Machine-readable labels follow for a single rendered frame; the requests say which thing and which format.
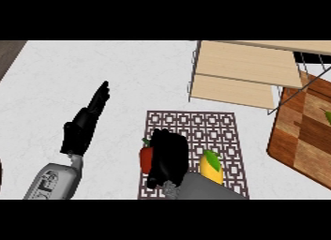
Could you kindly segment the red bell pepper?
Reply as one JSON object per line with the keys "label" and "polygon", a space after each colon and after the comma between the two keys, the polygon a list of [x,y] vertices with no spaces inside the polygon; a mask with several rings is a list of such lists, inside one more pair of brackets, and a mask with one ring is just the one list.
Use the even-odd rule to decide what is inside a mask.
{"label": "red bell pepper", "polygon": [[150,140],[143,138],[144,148],[141,149],[140,157],[141,157],[141,168],[143,173],[150,174],[152,170],[152,159],[153,159],[153,147],[150,146]]}

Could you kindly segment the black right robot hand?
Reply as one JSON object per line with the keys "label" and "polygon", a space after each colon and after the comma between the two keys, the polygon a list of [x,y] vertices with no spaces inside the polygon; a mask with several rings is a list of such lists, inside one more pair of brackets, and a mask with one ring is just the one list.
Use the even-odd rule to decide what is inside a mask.
{"label": "black right robot hand", "polygon": [[152,170],[147,187],[163,186],[166,181],[180,187],[189,172],[189,139],[166,128],[155,129],[150,146],[153,147]]}

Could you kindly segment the brown patterned placemat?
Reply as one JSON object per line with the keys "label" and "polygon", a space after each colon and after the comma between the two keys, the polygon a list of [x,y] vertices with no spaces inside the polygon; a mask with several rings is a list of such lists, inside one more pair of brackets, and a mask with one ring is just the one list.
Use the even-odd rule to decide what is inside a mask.
{"label": "brown patterned placemat", "polygon": [[233,112],[149,111],[144,136],[166,128],[189,138],[189,171],[200,172],[200,158],[206,150],[218,154],[224,169],[224,186],[251,198],[243,154]]}

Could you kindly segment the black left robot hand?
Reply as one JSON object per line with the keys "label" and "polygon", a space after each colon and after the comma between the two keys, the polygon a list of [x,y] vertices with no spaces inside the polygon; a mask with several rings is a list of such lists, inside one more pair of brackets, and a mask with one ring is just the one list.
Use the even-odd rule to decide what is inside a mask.
{"label": "black left robot hand", "polygon": [[109,98],[109,82],[104,82],[93,97],[90,105],[79,110],[73,121],[64,124],[64,139],[60,149],[63,154],[85,155]]}

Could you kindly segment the brown wooden cutting board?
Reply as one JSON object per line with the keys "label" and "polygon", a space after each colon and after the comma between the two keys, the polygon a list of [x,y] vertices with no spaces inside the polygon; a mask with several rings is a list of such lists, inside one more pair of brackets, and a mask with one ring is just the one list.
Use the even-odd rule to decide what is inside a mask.
{"label": "brown wooden cutting board", "polygon": [[283,88],[288,103],[277,111],[268,143],[268,155],[293,170],[331,189],[331,82],[301,72],[299,91]]}

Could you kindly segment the yellow fruit with green leaf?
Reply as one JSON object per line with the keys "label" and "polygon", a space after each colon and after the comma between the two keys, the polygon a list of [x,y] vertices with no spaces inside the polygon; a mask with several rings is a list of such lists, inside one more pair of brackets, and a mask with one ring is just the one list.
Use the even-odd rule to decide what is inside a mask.
{"label": "yellow fruit with green leaf", "polygon": [[205,151],[205,155],[200,159],[200,173],[217,184],[224,184],[224,168],[218,158],[218,154],[211,150]]}

